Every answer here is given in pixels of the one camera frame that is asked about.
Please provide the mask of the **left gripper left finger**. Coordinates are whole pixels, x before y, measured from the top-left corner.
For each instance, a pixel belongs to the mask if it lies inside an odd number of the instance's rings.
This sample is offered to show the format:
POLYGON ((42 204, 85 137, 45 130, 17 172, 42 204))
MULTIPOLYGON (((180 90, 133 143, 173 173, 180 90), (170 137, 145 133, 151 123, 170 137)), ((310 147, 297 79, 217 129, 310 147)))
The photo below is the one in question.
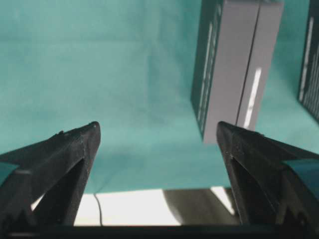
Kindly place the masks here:
POLYGON ((4 154, 1 228, 74 224, 101 141, 97 121, 4 154))

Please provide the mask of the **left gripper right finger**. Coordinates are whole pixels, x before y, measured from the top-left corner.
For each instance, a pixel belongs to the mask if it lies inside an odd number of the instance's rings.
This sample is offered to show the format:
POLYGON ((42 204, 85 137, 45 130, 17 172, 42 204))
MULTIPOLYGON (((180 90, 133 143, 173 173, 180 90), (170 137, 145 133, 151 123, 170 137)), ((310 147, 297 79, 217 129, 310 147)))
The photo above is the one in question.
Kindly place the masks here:
POLYGON ((319 226, 319 156, 226 122, 217 125, 243 224, 319 226))

